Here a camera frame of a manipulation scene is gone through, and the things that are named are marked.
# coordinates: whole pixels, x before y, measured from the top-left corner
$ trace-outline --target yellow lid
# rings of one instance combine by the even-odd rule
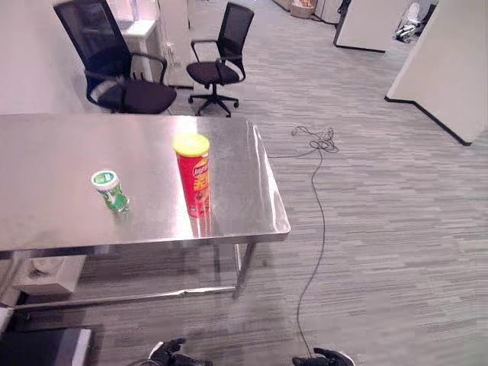
[[[173,149],[187,158],[196,158],[207,153],[210,147],[208,138],[197,133],[178,133],[173,139]]]

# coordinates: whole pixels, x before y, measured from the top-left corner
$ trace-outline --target green cup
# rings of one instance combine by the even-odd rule
[[[122,194],[119,178],[111,170],[101,170],[91,176],[91,183],[104,198],[108,208],[117,212],[129,209],[129,198]]]

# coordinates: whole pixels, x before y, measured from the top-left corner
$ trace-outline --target chair base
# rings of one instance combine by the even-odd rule
[[[223,101],[233,101],[234,102],[234,107],[238,108],[239,107],[239,99],[236,98],[231,98],[231,97],[226,97],[225,95],[218,95],[217,94],[217,84],[212,84],[212,94],[209,95],[190,95],[188,97],[188,103],[193,103],[193,99],[205,99],[205,103],[201,105],[201,107],[198,108],[197,113],[195,116],[200,116],[201,112],[207,108],[210,104],[218,104],[222,109],[227,112],[226,117],[229,118],[232,116],[232,114],[229,111],[229,108],[223,103]]]

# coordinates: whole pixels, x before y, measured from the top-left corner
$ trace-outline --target chair armrest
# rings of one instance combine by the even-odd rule
[[[107,74],[101,74],[99,72],[93,72],[89,70],[85,70],[85,75],[87,75],[90,78],[93,79],[98,79],[98,80],[103,80],[106,82],[115,82],[120,86],[121,93],[120,93],[120,110],[119,112],[124,112],[125,110],[125,94],[127,92],[127,86],[125,85],[125,79],[123,76],[112,76],[112,75],[107,75]],[[98,104],[95,102],[90,95],[87,94],[87,98],[94,102],[95,104]]]
[[[197,51],[195,50],[195,44],[197,43],[217,43],[217,40],[192,40],[191,41],[191,49],[193,50],[195,57],[197,57],[197,61],[200,62],[200,59],[198,58],[197,55]]]
[[[233,61],[235,59],[242,59],[242,56],[226,56],[226,57],[217,57],[215,60],[215,67],[217,68],[217,72],[219,73],[220,81],[222,82],[222,75],[220,74],[219,66],[217,65],[218,63],[225,64],[226,61]],[[239,80],[239,82],[243,81],[246,78],[246,72],[244,69],[241,69],[239,67],[239,70],[242,72],[242,79]]]
[[[168,67],[168,61],[166,61],[164,57],[157,57],[157,56],[149,55],[144,52],[131,52],[130,55],[146,57],[147,59],[154,59],[155,61],[159,61],[162,64],[162,71],[159,77],[159,84],[162,84],[162,80],[165,77],[166,67]]]

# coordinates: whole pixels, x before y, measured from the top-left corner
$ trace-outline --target chair backrest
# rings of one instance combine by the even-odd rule
[[[242,48],[253,18],[254,11],[251,9],[233,2],[227,3],[217,40],[217,48],[221,57],[242,56]],[[229,62],[239,67],[245,75],[242,59],[229,60]]]
[[[105,0],[72,0],[54,11],[88,71],[130,76],[132,56]],[[103,82],[86,79],[87,94]]]

